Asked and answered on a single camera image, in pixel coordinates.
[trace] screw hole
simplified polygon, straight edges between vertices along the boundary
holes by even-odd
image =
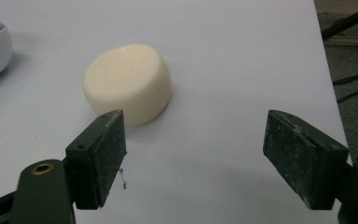
[[[43,163],[40,165],[37,165],[32,169],[31,173],[33,175],[43,175],[45,173],[50,172],[54,168],[54,165],[51,163]]]
[[[84,144],[81,144],[81,145],[77,146],[77,149],[84,149],[84,148],[86,148],[86,146]]]

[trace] white table surface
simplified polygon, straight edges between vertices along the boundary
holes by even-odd
[[[313,1],[0,0],[0,21],[14,45],[0,75],[0,196],[96,118],[88,64],[144,43],[166,60],[172,98],[126,130],[127,189],[118,177],[77,223],[337,223],[339,203],[310,211],[262,152],[269,109],[346,145]]]

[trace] cream-colored foam block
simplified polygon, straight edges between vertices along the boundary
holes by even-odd
[[[162,57],[147,45],[126,45],[98,56],[87,68],[83,92],[98,113],[122,109],[126,126],[158,116],[171,95],[171,77]]]

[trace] foam block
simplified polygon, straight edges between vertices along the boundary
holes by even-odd
[[[126,45],[98,56],[87,68],[83,92],[98,114],[122,109],[126,126],[158,116],[171,95],[171,77],[162,57],[147,45]]]

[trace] gray floor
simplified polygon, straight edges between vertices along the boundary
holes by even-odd
[[[321,29],[331,26],[334,21],[351,15],[358,10],[358,1],[315,0]],[[358,35],[358,25],[342,33],[343,35]],[[358,47],[324,46],[332,80],[350,77],[358,74]],[[339,99],[352,92],[358,91],[358,80],[352,83],[335,86],[336,97]],[[347,136],[352,159],[358,155],[358,95],[339,105]]]

